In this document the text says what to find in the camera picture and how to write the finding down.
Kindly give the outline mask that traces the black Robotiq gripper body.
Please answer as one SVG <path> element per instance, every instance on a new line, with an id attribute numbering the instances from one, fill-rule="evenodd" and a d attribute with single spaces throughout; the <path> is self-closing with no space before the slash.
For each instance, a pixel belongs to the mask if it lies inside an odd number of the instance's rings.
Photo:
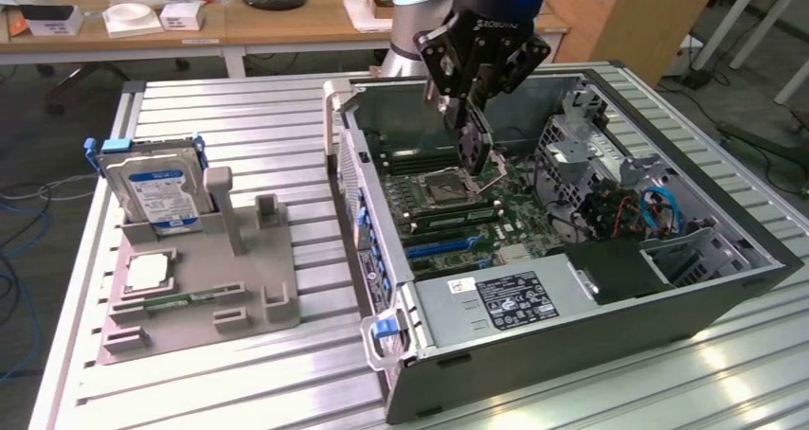
<path id="1" fill-rule="evenodd" d="M 490 63 L 503 39 L 520 45 L 535 33 L 543 0 L 452 0 L 451 20 L 472 21 L 471 69 L 478 83 L 479 67 Z"/>

